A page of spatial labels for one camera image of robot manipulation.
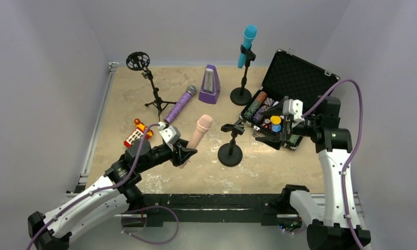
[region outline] beige microphone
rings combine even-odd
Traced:
[[[204,134],[208,132],[211,128],[211,124],[213,123],[213,118],[208,115],[203,115],[197,120],[196,129],[193,133],[192,137],[188,141],[186,148],[195,149],[197,145],[199,145],[199,142],[204,137]],[[184,168],[185,165],[187,165],[188,160],[184,162],[184,164],[180,165],[179,168]]]

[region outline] poker chip case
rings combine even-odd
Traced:
[[[239,119],[252,127],[255,134],[259,132],[263,136],[274,136],[275,133],[262,126],[265,118],[269,117],[264,117],[262,121],[255,123],[252,119],[244,116],[244,113],[260,92],[264,91],[267,98],[269,97],[274,101],[281,101],[285,96],[290,99],[299,99],[304,103],[303,112],[305,112],[316,103],[319,95],[323,95],[339,80],[339,76],[293,55],[291,50],[287,52],[279,49],[271,61],[260,89],[239,114]],[[302,137],[299,137],[296,140],[288,140],[282,146],[290,150],[296,150],[301,141]]]

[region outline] gray wall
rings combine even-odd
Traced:
[[[0,0],[0,249],[74,187],[107,70],[77,1]]]
[[[352,172],[373,247],[417,249],[417,0],[351,1],[319,64],[361,85],[363,137]],[[354,135],[354,87],[336,95]]]
[[[134,51],[152,64],[237,64],[244,29],[258,27],[255,65],[269,64],[292,47],[315,61],[350,0],[80,0],[95,34],[113,61]]]

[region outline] microphone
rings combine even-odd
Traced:
[[[197,145],[199,145],[199,142],[202,140],[202,137],[204,137],[204,134],[206,134],[208,130],[210,130],[212,123],[213,118],[211,118],[209,115],[201,116],[199,120],[197,120],[195,132],[188,141],[186,148],[195,149]],[[187,165],[187,163],[188,160],[184,162],[184,164],[180,165],[179,168],[184,168],[185,165]]]
[[[188,86],[185,93],[181,96],[181,98],[179,98],[179,100],[176,102],[174,107],[168,113],[164,121],[170,124],[178,116],[178,114],[185,107],[185,105],[190,101],[192,96],[196,94],[196,92],[197,92],[197,89],[194,85]]]
[[[251,48],[251,43],[256,38],[257,34],[257,27],[255,25],[248,25],[247,28],[244,31],[244,41],[242,42],[242,46],[249,51]],[[247,56],[245,54],[240,53],[239,54],[239,61],[237,61],[237,67],[239,69],[242,69],[242,67],[245,64],[245,59]]]

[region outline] red toy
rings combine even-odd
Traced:
[[[135,123],[136,129],[129,135],[129,137],[127,137],[127,139],[125,139],[124,145],[126,147],[132,146],[133,141],[141,139],[142,135],[144,134],[144,131],[147,129],[147,126],[145,126],[138,118],[136,118],[133,122]],[[150,130],[145,135],[145,139],[149,139],[152,136],[153,131]]]

